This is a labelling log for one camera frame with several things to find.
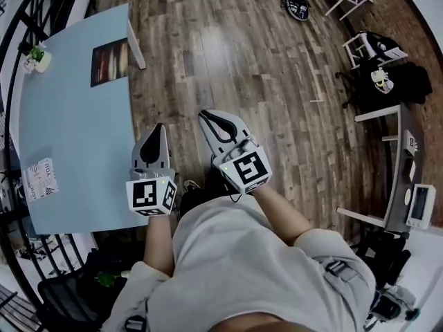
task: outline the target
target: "black pants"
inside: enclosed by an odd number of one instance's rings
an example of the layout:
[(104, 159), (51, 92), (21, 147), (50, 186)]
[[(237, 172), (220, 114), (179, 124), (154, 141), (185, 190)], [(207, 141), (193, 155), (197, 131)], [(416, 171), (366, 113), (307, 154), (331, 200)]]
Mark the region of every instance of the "black pants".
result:
[(180, 216), (200, 204), (231, 194), (238, 194), (238, 191), (220, 174), (218, 169), (211, 169), (206, 178), (204, 189), (190, 190), (183, 195), (180, 204)]

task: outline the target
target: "white sweatshirt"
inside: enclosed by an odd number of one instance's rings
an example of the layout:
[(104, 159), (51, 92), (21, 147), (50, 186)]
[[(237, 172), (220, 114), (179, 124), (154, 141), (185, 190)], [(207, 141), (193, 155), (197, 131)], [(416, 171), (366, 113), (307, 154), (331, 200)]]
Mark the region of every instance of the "white sweatshirt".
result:
[(374, 297), (370, 269), (339, 233), (314, 229), (283, 243), (252, 196), (186, 213), (173, 238), (172, 278), (137, 262), (102, 330), (200, 332), (230, 317), (268, 313), (314, 331), (361, 331)]

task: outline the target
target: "light blue tabletop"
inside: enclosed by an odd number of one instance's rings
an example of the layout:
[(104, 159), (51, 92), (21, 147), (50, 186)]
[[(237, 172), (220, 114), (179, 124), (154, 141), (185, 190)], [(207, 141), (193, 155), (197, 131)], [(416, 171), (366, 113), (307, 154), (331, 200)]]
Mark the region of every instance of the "light blue tabletop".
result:
[(134, 146), (127, 77), (91, 88), (92, 50), (127, 37), (128, 5), (78, 22), (45, 41), (48, 69), (24, 80), (21, 170), (51, 158), (59, 192), (28, 206), (37, 234), (146, 225), (130, 212), (125, 183)]

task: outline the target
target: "dark picture on table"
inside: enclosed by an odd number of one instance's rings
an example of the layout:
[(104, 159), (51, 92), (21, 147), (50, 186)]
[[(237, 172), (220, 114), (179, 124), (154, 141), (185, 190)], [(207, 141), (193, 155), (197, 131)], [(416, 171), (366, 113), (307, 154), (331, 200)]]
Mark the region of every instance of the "dark picture on table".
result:
[(127, 38), (92, 50), (91, 87), (127, 76)]

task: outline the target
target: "forearm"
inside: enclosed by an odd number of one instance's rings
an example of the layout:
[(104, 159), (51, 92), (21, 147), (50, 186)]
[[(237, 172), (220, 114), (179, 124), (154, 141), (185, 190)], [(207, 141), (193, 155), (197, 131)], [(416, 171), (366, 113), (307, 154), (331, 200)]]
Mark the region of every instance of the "forearm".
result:
[(271, 186), (258, 187), (253, 195), (274, 232), (288, 245), (292, 245), (297, 237), (312, 229), (308, 220)]
[(143, 261), (150, 267), (170, 277), (174, 272), (174, 254), (170, 219), (165, 216), (151, 216), (146, 229), (146, 246)]

